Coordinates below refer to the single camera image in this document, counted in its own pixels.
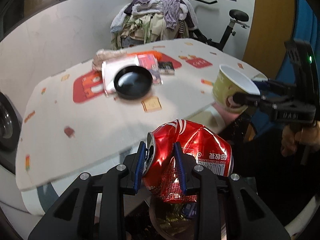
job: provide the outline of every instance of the cup rim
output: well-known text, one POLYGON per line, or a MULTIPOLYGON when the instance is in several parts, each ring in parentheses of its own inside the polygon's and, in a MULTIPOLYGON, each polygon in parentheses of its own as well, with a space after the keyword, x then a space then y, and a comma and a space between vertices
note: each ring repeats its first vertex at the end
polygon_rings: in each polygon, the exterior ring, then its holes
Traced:
POLYGON ((245 92, 249 93, 249 94, 254 94, 254 95, 260 95, 260 90, 259 88, 256 86, 256 84, 250 79, 248 78, 244 73, 242 73, 241 71, 229 66, 229 65, 226 65, 226 64, 220 64, 219 65, 219 69, 221 70, 221 72, 228 78, 230 79, 234 84, 236 84, 238 87, 240 87, 242 90, 244 90, 245 92), (230 78, 229 75, 227 75, 225 73, 225 71, 222 70, 222 67, 227 67, 229 69, 232 69, 233 71, 236 71, 238 72, 240 75, 242 75, 245 79, 247 79, 249 81, 250 84, 252 84, 252 87, 255 87, 256 88, 256 92, 252 92, 252 91, 249 91, 248 89, 244 88, 243 86, 241 86, 238 82, 236 82, 234 79, 230 78))

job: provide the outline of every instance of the small black card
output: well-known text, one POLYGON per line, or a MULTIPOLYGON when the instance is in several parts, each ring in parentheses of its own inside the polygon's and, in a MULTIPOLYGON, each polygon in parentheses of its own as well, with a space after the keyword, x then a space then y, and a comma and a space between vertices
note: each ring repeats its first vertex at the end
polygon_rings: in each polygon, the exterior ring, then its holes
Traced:
POLYGON ((163 62, 159 61, 159 70, 161 74, 174 75, 174 67, 171 61, 163 62))

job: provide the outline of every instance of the washing machine door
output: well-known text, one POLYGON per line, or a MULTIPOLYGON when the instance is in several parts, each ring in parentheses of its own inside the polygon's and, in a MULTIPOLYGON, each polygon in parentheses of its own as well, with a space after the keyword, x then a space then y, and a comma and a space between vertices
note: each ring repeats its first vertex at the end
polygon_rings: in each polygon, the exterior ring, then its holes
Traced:
POLYGON ((0 92, 0 149, 12 152, 17 148, 20 124, 9 100, 0 92))

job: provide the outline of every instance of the barcode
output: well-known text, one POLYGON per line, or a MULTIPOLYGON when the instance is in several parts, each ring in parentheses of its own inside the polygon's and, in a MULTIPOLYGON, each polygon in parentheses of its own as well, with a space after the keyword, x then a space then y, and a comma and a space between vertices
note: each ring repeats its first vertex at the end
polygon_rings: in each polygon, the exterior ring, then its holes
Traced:
POLYGON ((199 165, 202 165, 212 171, 214 174, 222 175, 224 174, 225 164, 217 164, 217 163, 208 163, 208 162, 199 162, 199 165))

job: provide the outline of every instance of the pile of clothes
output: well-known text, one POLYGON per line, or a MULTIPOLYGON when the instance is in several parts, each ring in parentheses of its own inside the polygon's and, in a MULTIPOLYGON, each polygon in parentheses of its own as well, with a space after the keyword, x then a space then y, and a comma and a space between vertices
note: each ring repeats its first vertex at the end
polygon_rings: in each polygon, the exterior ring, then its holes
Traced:
POLYGON ((188 38, 189 30, 197 28, 198 20, 188 0, 133 0, 112 21, 111 48, 188 38))

